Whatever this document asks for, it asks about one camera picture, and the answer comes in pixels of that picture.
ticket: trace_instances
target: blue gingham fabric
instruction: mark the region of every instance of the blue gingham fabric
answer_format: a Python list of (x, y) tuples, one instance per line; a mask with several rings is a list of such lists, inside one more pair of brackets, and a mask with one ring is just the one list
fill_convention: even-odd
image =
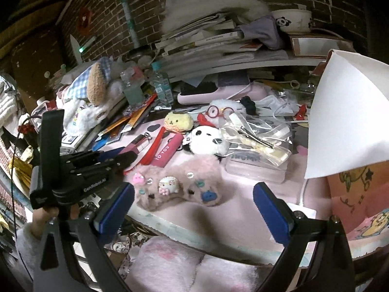
[[(110, 81), (111, 75), (111, 67), (110, 64), (112, 61), (108, 57), (102, 57), (98, 60), (100, 62), (100, 67), (103, 70), (103, 75), (105, 77), (106, 84)], [(65, 102), (70, 101), (72, 99), (85, 99), (86, 96), (86, 85), (88, 84), (89, 73), (92, 69), (90, 66), (86, 69), (82, 74), (80, 74), (76, 79), (74, 79), (73, 83), (70, 85), (68, 90), (65, 93)]]

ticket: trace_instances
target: pink fluffy hair clip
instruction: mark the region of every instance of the pink fluffy hair clip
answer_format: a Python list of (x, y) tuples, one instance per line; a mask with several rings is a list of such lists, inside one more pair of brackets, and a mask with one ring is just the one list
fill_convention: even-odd
[(135, 188), (135, 201), (145, 210), (155, 210), (177, 197), (205, 206), (215, 205), (221, 198), (221, 167), (214, 155), (195, 155), (168, 168), (138, 166), (128, 178)]

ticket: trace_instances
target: star print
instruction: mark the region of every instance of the star print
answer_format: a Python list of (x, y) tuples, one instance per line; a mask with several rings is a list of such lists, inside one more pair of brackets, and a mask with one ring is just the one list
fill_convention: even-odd
[(367, 170), (367, 172), (366, 172), (366, 178), (365, 178), (365, 180), (370, 180), (371, 181), (371, 179), (372, 179), (372, 177), (373, 177), (373, 174), (374, 174), (374, 172), (372, 172), (371, 170), (370, 170), (370, 168)]

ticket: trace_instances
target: white bowl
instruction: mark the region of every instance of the white bowl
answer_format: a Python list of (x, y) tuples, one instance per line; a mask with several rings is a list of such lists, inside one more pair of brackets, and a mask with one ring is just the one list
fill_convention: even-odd
[(291, 33), (311, 32), (312, 12), (304, 9), (279, 9), (272, 12), (281, 31)]

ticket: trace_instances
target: pink tabletop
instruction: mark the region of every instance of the pink tabletop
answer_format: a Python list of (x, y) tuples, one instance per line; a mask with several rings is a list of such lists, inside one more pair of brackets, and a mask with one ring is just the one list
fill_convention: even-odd
[[(162, 125), (163, 120), (142, 124), (133, 135), (123, 136), (120, 141), (104, 146), (102, 150), (127, 146), (137, 135), (145, 132), (154, 138), (159, 128), (154, 131), (148, 131), (147, 128), (157, 124)], [(163, 139), (158, 152), (172, 136), (170, 134)], [(147, 149), (140, 153), (137, 161)], [(181, 164), (191, 157), (185, 151), (176, 152), (167, 166)], [(296, 204), (304, 182), (306, 165), (306, 156), (292, 155), (285, 181), (281, 184), (266, 184), (278, 198)], [(250, 264), (274, 265), (283, 246), (271, 239), (270, 231), (252, 200), (252, 190), (258, 181), (229, 174), (224, 169), (222, 177), (223, 199), (217, 206), (206, 207), (174, 199), (157, 211), (148, 212), (134, 203), (128, 215), (159, 234), (210, 255)], [(317, 219), (328, 219), (331, 215), (331, 197), (325, 178), (308, 181), (304, 206), (316, 210)], [(379, 241), (373, 237), (351, 241), (349, 244), (353, 258), (357, 258), (389, 244), (389, 236), (381, 237)], [(313, 248), (314, 244), (310, 243), (300, 266), (308, 266)]]

